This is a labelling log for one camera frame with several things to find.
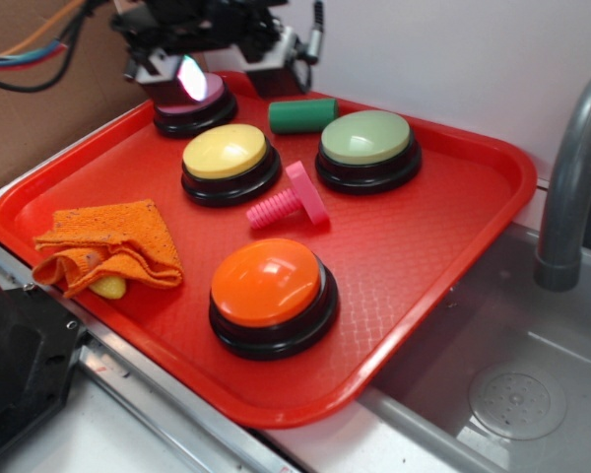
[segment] stainless steel sink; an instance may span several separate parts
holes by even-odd
[[[591,472],[591,252],[578,287],[552,293],[533,280],[536,239],[509,227],[361,401],[423,422],[473,471]]]

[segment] pink bolt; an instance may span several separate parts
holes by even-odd
[[[324,203],[302,162],[298,161],[287,166],[285,172],[292,187],[254,205],[247,211],[247,220],[252,229],[262,229],[302,208],[314,225],[329,219]]]

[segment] blue cable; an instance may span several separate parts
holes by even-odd
[[[18,54],[13,56],[0,56],[0,67],[22,66],[30,64],[32,62],[36,62],[52,54],[55,51],[55,49],[60,45],[61,41],[59,39],[54,39],[50,42],[49,45],[41,49],[36,49],[33,51],[26,52],[24,54]]]

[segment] orange button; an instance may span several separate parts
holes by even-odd
[[[212,281],[221,315],[245,327],[269,327],[305,310],[320,290],[320,266],[303,244],[273,238],[228,256]]]

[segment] sink drain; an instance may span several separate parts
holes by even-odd
[[[479,372],[469,389],[471,409],[490,431],[529,440],[554,431],[564,419],[566,398],[548,373],[523,362]]]

